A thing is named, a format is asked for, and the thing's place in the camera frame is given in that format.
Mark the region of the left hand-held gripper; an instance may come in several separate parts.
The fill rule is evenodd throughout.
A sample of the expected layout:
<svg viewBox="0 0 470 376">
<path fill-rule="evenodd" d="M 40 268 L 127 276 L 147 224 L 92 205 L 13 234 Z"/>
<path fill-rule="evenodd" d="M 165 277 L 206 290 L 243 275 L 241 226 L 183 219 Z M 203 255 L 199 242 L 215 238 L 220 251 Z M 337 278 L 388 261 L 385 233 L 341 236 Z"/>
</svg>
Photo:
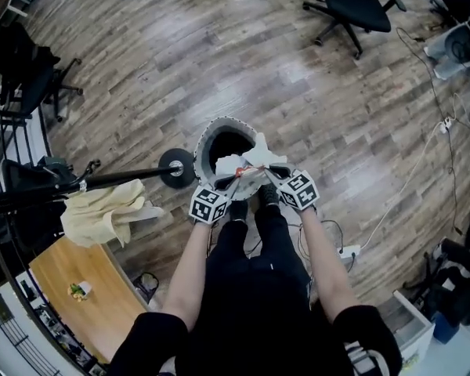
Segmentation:
<svg viewBox="0 0 470 376">
<path fill-rule="evenodd" d="M 214 224 L 219 221 L 231 205 L 240 178 L 237 175 L 216 175 L 211 184 L 199 185 L 193 192 L 189 215 L 196 222 Z"/>
</svg>

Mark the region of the white clothes with red print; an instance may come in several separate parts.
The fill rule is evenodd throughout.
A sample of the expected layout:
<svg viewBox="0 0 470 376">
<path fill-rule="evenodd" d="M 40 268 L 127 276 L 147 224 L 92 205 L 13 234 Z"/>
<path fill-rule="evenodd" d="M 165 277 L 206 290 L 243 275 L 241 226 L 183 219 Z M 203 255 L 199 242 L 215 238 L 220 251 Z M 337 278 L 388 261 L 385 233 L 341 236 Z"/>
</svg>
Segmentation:
<svg viewBox="0 0 470 376">
<path fill-rule="evenodd" d="M 259 132 L 255 137 L 255 146 L 248 152 L 219 158 L 215 164 L 215 174 L 244 178 L 262 173 L 270 165 L 282 163 L 287 163 L 287 157 L 273 153 L 267 146 L 266 137 Z"/>
</svg>

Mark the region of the black coat stand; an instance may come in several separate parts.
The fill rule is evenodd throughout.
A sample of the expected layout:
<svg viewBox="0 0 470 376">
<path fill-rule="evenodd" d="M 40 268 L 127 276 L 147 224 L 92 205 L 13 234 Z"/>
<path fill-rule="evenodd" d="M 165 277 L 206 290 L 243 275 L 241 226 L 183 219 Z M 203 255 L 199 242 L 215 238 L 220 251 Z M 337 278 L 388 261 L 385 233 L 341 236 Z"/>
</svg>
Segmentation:
<svg viewBox="0 0 470 376">
<path fill-rule="evenodd" d="M 173 189 L 187 187 L 196 179 L 193 170 L 193 155 L 184 149 L 170 149 L 159 160 L 157 168 L 140 169 L 108 175 L 93 175 L 100 166 L 100 161 L 90 161 L 81 175 L 68 183 L 56 183 L 52 186 L 36 187 L 20 192 L 0 192 L 0 215 L 28 208 L 31 205 L 50 203 L 66 198 L 70 193 L 85 192 L 118 186 L 134 179 L 160 177 L 161 181 Z"/>
</svg>

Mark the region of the yellow clothes shirt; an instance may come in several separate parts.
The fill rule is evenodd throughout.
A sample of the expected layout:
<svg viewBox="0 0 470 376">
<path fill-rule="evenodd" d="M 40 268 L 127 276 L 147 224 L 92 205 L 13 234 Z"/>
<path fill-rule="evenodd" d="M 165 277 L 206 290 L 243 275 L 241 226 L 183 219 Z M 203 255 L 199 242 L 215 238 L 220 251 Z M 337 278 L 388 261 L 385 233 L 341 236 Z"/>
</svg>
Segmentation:
<svg viewBox="0 0 470 376">
<path fill-rule="evenodd" d="M 134 179 L 118 186 L 72 193 L 61 215 L 66 237 L 90 248 L 117 240 L 122 247 L 131 241 L 132 222 L 160 218 L 164 209 L 145 197 L 145 186 Z"/>
</svg>

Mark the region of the person's right forearm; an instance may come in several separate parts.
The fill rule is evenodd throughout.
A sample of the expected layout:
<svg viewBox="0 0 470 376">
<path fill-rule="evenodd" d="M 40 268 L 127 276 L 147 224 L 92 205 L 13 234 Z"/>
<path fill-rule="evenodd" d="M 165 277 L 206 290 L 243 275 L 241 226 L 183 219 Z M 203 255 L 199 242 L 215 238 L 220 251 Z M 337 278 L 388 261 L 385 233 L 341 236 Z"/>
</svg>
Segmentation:
<svg viewBox="0 0 470 376">
<path fill-rule="evenodd" d="M 327 239 L 312 207 L 300 212 L 320 304 L 330 322 L 345 309 L 360 304 L 335 246 Z"/>
</svg>

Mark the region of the person's right shoe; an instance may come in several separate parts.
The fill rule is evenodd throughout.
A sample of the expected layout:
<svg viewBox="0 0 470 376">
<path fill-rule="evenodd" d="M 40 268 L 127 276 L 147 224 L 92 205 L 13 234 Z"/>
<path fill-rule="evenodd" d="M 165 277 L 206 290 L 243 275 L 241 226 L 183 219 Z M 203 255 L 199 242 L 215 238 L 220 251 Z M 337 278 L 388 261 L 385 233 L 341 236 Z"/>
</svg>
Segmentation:
<svg viewBox="0 0 470 376">
<path fill-rule="evenodd" d="M 277 188 L 271 183 L 262 185 L 258 189 L 258 200 L 259 206 L 262 208 L 279 206 L 280 198 L 277 193 Z"/>
</svg>

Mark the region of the person's shoe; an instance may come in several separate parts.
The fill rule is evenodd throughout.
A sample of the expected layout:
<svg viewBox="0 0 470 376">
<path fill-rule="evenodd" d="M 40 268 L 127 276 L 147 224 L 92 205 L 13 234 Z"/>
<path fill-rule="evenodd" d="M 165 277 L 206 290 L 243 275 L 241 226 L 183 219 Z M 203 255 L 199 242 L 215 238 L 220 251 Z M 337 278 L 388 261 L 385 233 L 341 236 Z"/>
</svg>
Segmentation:
<svg viewBox="0 0 470 376">
<path fill-rule="evenodd" d="M 248 216 L 247 201 L 233 201 L 229 208 L 230 221 L 246 222 Z"/>
<path fill-rule="evenodd" d="M 262 208 L 279 206 L 280 198 L 277 193 L 277 188 L 271 183 L 262 185 L 258 189 L 258 200 L 259 206 Z"/>
</svg>

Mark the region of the person's left shoe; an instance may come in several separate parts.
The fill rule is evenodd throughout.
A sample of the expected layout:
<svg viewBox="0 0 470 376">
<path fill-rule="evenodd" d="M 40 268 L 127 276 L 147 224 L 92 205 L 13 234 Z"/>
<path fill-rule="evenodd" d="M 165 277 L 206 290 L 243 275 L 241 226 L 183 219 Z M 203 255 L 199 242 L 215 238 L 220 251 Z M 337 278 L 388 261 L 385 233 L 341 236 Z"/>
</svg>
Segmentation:
<svg viewBox="0 0 470 376">
<path fill-rule="evenodd" d="M 229 208 L 230 221 L 246 222 L 248 216 L 247 201 L 233 201 Z"/>
</svg>

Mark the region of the grey laundry basket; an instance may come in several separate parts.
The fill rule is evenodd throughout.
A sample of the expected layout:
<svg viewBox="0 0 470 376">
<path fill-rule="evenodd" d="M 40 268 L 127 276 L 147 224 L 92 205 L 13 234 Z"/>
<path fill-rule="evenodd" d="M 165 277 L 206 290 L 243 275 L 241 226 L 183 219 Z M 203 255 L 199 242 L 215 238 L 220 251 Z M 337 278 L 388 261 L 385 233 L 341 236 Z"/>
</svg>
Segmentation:
<svg viewBox="0 0 470 376">
<path fill-rule="evenodd" d="M 226 155 L 248 152 L 255 146 L 256 134 L 250 125 L 233 117 L 218 117 L 211 121 L 201 134 L 193 154 L 193 169 L 199 183 L 212 185 L 216 161 Z M 269 179 L 264 172 L 240 178 L 232 201 L 251 198 L 265 184 L 269 184 Z"/>
</svg>

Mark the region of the black mesh wastebin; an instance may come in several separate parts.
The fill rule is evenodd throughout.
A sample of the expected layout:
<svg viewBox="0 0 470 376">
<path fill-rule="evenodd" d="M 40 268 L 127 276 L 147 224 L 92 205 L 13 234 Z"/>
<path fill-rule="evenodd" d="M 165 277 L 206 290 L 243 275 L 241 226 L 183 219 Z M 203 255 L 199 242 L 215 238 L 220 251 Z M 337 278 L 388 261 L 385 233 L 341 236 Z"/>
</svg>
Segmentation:
<svg viewBox="0 0 470 376">
<path fill-rule="evenodd" d="M 135 278 L 132 284 L 143 299 L 149 302 L 154 297 L 160 282 L 152 273 L 144 272 Z"/>
</svg>

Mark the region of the person's black t-shirt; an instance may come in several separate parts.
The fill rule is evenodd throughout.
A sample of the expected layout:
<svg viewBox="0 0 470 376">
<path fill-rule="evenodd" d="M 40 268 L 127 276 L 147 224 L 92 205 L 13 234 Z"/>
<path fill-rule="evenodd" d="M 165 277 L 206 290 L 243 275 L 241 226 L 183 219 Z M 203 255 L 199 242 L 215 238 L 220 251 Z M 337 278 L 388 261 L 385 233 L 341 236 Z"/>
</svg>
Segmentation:
<svg viewBox="0 0 470 376">
<path fill-rule="evenodd" d="M 371 305 L 329 320 L 306 291 L 275 269 L 256 269 L 207 286 L 192 329 L 168 313 L 140 314 L 107 376 L 398 376 L 402 357 Z"/>
</svg>

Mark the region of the wooden table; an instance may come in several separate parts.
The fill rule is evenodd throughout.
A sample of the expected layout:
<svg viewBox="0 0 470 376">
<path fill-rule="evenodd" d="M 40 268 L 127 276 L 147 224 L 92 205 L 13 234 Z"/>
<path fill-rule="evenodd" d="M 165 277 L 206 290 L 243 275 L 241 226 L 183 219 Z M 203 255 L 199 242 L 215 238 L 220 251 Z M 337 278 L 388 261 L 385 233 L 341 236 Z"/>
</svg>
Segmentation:
<svg viewBox="0 0 470 376">
<path fill-rule="evenodd" d="M 150 310 L 106 245 L 83 248 L 62 237 L 29 267 L 61 320 L 104 363 L 112 360 L 136 317 Z M 78 302 L 67 289 L 82 281 L 92 290 Z"/>
</svg>

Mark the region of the small potted flower plant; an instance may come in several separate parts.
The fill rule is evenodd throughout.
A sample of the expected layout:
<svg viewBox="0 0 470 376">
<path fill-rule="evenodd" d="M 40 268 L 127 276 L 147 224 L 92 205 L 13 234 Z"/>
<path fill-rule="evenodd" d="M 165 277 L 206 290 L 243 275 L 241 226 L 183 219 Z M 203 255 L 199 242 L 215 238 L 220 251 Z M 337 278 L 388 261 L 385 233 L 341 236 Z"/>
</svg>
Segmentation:
<svg viewBox="0 0 470 376">
<path fill-rule="evenodd" d="M 91 290 L 91 284 L 87 281 L 82 281 L 78 284 L 70 284 L 67 289 L 67 293 L 76 301 L 82 302 L 87 299 Z"/>
</svg>

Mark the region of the black office chair with headrest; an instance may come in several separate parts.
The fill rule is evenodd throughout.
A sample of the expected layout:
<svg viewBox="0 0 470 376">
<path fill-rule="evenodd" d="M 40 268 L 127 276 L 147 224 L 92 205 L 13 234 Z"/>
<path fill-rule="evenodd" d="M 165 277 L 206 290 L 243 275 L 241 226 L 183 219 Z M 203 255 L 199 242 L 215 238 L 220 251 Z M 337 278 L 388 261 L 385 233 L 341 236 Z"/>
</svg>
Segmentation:
<svg viewBox="0 0 470 376">
<path fill-rule="evenodd" d="M 7 192 L 20 192 L 36 187 L 68 183 L 76 179 L 72 167 L 64 161 L 42 158 L 37 166 L 15 161 L 2 162 L 2 176 Z M 61 215 L 66 205 L 62 201 L 31 205 L 9 218 L 21 251 L 39 254 L 53 244 L 63 231 Z"/>
</svg>

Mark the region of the dark metal railing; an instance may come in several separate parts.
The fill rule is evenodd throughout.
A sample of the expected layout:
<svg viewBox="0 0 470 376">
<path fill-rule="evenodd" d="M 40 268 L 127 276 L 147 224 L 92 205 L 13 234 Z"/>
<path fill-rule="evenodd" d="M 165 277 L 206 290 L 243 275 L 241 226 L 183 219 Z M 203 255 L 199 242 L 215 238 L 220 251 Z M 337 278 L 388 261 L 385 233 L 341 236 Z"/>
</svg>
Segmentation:
<svg viewBox="0 0 470 376">
<path fill-rule="evenodd" d="M 44 157 L 62 161 L 51 155 L 42 110 L 37 108 L 31 114 L 22 114 L 0 109 L 0 192 L 5 190 L 3 161 L 37 166 Z M 9 218 L 14 213 L 16 211 L 0 215 L 1 271 L 11 288 L 19 293 L 20 304 L 27 316 L 56 352 L 82 376 L 106 376 L 106 363 L 98 360 L 76 339 L 38 286 L 29 264 L 43 251 L 37 255 L 21 251 Z"/>
</svg>

